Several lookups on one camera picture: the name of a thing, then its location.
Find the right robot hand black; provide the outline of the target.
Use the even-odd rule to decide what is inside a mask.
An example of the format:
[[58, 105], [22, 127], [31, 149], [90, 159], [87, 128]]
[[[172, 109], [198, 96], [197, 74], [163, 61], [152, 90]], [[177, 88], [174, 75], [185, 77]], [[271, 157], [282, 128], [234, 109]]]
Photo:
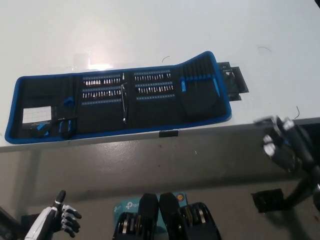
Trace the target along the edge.
[[302, 167], [302, 161], [297, 157], [294, 147], [286, 136], [285, 124], [289, 120], [274, 115], [259, 118], [253, 123], [258, 127], [270, 127], [261, 141], [264, 153], [281, 169], [294, 174]]

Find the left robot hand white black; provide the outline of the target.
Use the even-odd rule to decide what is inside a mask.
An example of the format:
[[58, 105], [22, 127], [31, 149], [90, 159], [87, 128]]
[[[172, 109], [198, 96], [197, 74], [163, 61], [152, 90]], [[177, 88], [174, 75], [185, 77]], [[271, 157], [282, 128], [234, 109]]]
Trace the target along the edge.
[[72, 206], [64, 203], [66, 191], [61, 190], [51, 206], [46, 207], [28, 230], [25, 240], [51, 240], [54, 233], [65, 232], [71, 238], [76, 236], [81, 226], [82, 215]]

